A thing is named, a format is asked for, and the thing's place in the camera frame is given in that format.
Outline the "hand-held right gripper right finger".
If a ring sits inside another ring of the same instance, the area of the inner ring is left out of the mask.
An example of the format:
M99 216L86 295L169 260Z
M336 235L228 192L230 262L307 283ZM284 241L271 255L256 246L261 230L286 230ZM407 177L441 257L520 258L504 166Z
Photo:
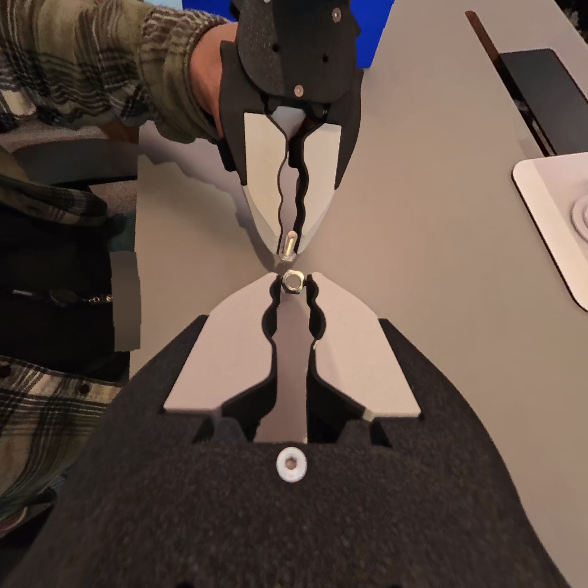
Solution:
M319 272L306 277L313 343L306 376L307 441L336 443L349 422L366 422L371 443L388 443L384 419L422 415L386 336L386 321Z

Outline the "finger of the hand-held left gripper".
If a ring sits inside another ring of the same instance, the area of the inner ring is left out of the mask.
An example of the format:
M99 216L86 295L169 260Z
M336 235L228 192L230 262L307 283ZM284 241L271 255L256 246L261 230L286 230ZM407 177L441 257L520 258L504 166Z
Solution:
M338 124L305 121L290 140L289 164L299 173L293 224L297 254L310 244L333 200L341 135Z
M242 189L257 232L276 254L282 238L279 177L286 160L286 135L272 118L255 113L244 113L244 131L246 184Z

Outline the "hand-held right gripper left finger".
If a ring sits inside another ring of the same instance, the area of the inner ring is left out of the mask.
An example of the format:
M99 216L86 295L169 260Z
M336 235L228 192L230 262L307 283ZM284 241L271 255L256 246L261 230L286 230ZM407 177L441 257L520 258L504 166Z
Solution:
M232 418L253 441L277 398L280 298L281 279L268 273L219 303L203 322L165 412Z

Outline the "blue plastic bin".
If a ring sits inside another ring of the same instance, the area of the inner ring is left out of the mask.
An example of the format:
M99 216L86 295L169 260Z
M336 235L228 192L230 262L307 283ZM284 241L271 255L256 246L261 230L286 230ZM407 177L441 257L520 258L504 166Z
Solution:
M230 20L230 1L173 1L183 9L196 9L220 15ZM371 67L394 1L350 1L350 9L361 29L357 38L357 63L363 69Z

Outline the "person's left forearm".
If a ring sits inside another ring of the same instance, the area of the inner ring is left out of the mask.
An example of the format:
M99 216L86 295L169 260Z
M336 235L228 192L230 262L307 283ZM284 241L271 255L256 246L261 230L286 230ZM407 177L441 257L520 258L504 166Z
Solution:
M218 143L190 62L227 24L142 1L1 1L1 133L28 118L68 129L153 121L170 141Z

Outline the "person's left hand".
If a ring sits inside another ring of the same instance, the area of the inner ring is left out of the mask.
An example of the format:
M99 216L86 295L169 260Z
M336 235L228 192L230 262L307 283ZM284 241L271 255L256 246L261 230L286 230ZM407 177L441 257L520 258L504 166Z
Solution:
M190 57L190 83L203 112L212 117L220 138L224 137L219 114L222 79L221 43L234 42L238 24L227 22L204 33Z

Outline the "person's own body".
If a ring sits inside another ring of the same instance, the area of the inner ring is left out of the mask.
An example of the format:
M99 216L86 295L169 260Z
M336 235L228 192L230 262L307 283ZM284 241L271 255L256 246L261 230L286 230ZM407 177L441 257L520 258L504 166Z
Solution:
M107 204L1 148L1 538L46 514L128 377Z

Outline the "white board stand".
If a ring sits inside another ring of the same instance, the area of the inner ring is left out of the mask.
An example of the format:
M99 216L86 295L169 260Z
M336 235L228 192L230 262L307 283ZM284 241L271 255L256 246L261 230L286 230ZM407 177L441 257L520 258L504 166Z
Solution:
M587 311L587 152L523 160L511 175L571 297Z

